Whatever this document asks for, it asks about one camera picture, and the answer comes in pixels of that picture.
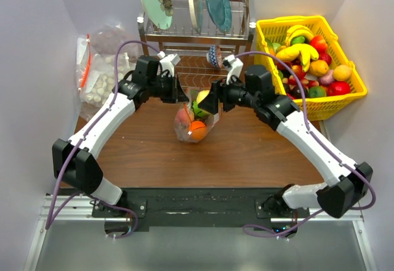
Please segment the yellow pear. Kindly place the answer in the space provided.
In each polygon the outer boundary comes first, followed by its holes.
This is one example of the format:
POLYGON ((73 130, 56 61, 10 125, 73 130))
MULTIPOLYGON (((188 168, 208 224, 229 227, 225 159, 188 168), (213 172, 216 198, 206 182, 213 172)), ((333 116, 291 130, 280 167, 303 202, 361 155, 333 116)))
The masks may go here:
POLYGON ((197 104, 200 104, 210 93, 210 90, 200 91, 196 97, 197 104))

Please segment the pink yellow peach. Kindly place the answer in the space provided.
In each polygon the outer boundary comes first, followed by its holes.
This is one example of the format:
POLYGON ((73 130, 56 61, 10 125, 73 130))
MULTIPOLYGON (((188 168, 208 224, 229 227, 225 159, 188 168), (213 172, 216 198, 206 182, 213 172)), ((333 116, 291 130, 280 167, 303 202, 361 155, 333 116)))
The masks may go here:
POLYGON ((189 126, 189 124, 191 122, 194 121, 194 118, 195 118, 195 115, 191 110, 179 109, 176 116, 175 116, 174 122, 175 122, 175 125, 177 125, 177 126, 180 125, 183 127, 187 127, 187 126, 189 126))

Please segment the clear orange-zipper zip bag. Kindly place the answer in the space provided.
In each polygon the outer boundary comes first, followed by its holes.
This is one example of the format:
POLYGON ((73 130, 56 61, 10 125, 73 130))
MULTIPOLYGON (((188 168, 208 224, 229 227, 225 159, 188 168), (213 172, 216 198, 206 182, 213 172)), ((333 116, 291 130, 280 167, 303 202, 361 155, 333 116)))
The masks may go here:
POLYGON ((202 141, 217 124, 221 113, 210 114, 200 109, 200 103, 209 93, 189 87, 186 91, 188 102, 184 102, 174 118, 174 131, 181 142, 198 143, 202 141))

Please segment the orange fruit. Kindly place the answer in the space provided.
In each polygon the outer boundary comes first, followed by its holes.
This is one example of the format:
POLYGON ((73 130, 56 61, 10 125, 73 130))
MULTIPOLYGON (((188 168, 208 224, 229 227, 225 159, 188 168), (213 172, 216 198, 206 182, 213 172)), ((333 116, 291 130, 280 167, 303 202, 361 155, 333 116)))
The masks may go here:
POLYGON ((192 140, 200 141, 205 138, 207 127, 202 121, 193 121, 190 124, 190 137, 192 140))

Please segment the dark purple plum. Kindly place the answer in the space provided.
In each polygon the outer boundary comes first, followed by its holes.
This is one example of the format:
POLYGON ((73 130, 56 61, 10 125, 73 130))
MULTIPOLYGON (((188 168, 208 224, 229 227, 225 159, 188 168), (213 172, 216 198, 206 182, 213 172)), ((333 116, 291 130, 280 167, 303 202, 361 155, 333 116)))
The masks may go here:
POLYGON ((307 97, 308 90, 305 87, 295 86, 290 91, 290 96, 293 99, 302 99, 302 93, 304 93, 304 96, 307 97))

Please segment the yellow mango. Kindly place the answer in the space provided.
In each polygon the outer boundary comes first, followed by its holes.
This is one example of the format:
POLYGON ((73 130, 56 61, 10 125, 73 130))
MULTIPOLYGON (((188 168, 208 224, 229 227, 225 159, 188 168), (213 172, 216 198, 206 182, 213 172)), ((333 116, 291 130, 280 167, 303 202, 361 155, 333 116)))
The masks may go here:
POLYGON ((309 73, 313 76, 322 77, 329 71, 329 65, 324 60, 316 60, 310 63, 309 73))

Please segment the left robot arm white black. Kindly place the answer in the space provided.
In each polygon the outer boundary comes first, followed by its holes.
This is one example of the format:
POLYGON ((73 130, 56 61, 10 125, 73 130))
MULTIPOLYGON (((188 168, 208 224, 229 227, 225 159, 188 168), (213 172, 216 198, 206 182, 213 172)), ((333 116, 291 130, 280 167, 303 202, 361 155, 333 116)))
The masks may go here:
POLYGON ((127 211, 123 191, 107 180, 97 158, 117 128, 132 116, 149 98, 164 103, 187 102, 175 66, 177 54, 157 57, 143 55, 135 69, 124 75, 102 108, 68 140, 58 139, 52 146, 54 176, 73 188, 106 203, 106 210, 114 217, 127 211))

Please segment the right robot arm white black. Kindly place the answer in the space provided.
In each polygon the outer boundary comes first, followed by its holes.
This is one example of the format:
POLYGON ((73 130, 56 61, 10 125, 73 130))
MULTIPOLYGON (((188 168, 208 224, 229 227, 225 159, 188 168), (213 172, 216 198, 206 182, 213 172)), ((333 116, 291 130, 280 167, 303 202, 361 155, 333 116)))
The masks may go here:
POLYGON ((264 66, 248 67, 243 80, 229 72, 226 79, 214 81, 208 95, 198 102, 200 109, 212 115, 235 106, 253 109, 261 122, 298 148, 324 180, 285 186, 264 201, 266 210, 289 217, 299 208, 320 208, 340 218, 366 195, 372 167, 345 156, 309 123, 292 99, 276 94, 271 73, 264 66))

